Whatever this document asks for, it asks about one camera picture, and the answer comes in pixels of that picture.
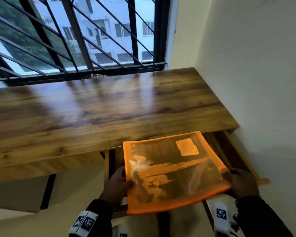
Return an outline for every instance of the white building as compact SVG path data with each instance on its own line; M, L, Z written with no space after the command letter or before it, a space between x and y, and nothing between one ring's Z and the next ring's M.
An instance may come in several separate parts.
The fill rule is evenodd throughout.
M55 19L61 29L64 37L73 43L77 49L78 43L75 40L75 35L70 26L68 17L60 0L47 0L48 4L55 16ZM99 0L103 5L125 26L130 30L128 4L125 0ZM39 1L34 2L37 10L45 23L56 30L51 16L44 6ZM84 14L99 25L108 35L116 40L128 52L132 53L131 35L127 32L118 21L113 18L96 0L75 0L77 6ZM154 2L152 0L135 0L135 7L138 14L154 29ZM101 32L94 24L88 21L83 15L75 10L77 20L82 34L99 46L103 51L112 56L122 64L133 63L133 58L120 48L107 35ZM136 15L137 38L140 42L153 53L153 33ZM86 42L90 57L95 62L105 66L114 65L113 60L104 55L101 51ZM140 61L152 61L152 56L148 51L138 43L138 59Z

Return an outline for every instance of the left hand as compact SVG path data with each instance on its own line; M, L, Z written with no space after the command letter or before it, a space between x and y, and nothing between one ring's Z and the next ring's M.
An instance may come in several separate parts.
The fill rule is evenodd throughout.
M104 183L104 190L99 200L104 200L114 210L121 203L127 190L133 186L132 179L126 181L125 166L119 167L111 178Z

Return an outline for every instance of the right hand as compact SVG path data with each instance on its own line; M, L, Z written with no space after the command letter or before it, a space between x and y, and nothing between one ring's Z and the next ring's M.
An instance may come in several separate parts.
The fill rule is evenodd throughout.
M237 168L229 170L223 172L222 176L231 183L237 200L245 196L260 196L257 181L251 173Z

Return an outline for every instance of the plastic document folder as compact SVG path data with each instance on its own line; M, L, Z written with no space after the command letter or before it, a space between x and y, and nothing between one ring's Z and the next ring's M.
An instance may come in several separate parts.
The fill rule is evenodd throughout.
M227 170L200 131L146 141L123 142L127 214L168 211L230 189Z

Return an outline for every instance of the cream wall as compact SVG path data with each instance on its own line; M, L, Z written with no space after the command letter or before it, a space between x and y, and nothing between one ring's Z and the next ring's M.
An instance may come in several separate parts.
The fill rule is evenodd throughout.
M195 68L296 236L296 0L213 0Z
M193 67L212 0L179 0L170 69Z

